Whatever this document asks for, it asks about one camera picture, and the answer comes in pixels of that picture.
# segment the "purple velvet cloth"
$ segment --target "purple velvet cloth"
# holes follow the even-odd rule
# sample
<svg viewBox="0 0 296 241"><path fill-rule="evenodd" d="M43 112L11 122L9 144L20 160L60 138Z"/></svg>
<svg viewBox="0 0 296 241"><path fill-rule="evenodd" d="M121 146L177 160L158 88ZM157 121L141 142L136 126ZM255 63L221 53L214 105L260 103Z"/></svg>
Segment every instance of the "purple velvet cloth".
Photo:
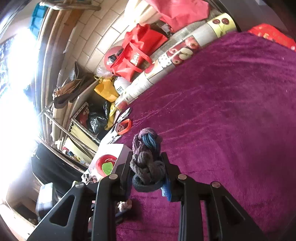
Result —
<svg viewBox="0 0 296 241"><path fill-rule="evenodd" d="M131 104L131 130L196 181L220 181L267 234L296 214L296 53L249 33L215 41ZM179 203L132 190L118 240L178 240Z"/></svg>

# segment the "tile wall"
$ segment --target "tile wall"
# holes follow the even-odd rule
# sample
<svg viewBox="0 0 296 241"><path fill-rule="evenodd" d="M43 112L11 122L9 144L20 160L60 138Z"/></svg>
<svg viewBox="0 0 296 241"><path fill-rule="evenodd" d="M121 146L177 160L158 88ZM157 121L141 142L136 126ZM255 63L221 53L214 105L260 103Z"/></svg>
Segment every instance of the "tile wall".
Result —
<svg viewBox="0 0 296 241"><path fill-rule="evenodd" d="M123 39L129 26L124 19L124 9L128 0L92 0L100 5L100 11L86 10L73 29L64 51L65 58L59 74L61 85L75 61L90 72L96 73L97 67L104 66L104 55L110 46Z"/></svg>

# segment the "silver bolt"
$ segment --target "silver bolt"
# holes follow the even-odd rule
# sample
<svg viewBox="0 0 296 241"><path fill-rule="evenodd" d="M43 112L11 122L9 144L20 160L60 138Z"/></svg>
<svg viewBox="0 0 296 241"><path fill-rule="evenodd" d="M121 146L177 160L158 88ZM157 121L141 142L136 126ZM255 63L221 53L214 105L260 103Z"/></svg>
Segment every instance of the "silver bolt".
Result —
<svg viewBox="0 0 296 241"><path fill-rule="evenodd" d="M219 188L219 187L221 187L221 183L220 182L212 182L212 186L214 188Z"/></svg>
<svg viewBox="0 0 296 241"><path fill-rule="evenodd" d="M180 180L185 180L185 179L187 178L187 176L186 176L185 174L179 174L179 175L178 175L178 178L179 178Z"/></svg>
<svg viewBox="0 0 296 241"><path fill-rule="evenodd" d="M79 182L79 183L76 183L76 184L75 184L75 187L76 187L76 188L83 188L84 185L85 185L84 183Z"/></svg>
<svg viewBox="0 0 296 241"><path fill-rule="evenodd" d="M110 178L111 180L115 180L116 178L118 178L118 175L115 174L115 173L113 173L113 174L110 174L110 175L109 175L109 178Z"/></svg>

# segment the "black fabric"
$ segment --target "black fabric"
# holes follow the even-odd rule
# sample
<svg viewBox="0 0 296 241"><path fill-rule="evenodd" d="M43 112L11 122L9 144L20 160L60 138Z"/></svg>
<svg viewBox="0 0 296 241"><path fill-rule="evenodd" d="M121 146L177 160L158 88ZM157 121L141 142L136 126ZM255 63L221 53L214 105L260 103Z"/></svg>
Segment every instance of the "black fabric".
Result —
<svg viewBox="0 0 296 241"><path fill-rule="evenodd" d="M72 163L74 162L63 153L61 154ZM75 165L82 170L87 169L81 164L75 163ZM43 184L53 183L59 196L64 196L69 191L73 181L81 181L81 172L65 163L43 144L39 144L35 156L32 157L32 169Z"/></svg>

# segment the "gray rope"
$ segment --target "gray rope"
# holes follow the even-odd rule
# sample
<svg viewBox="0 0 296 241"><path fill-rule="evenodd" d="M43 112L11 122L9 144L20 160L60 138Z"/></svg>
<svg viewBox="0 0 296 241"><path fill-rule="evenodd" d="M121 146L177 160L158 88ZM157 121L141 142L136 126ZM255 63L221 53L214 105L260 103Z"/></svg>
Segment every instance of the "gray rope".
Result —
<svg viewBox="0 0 296 241"><path fill-rule="evenodd" d="M152 192L164 184L165 165L160 161L160 137L152 128L142 129L133 138L131 169L133 186L138 192Z"/></svg>

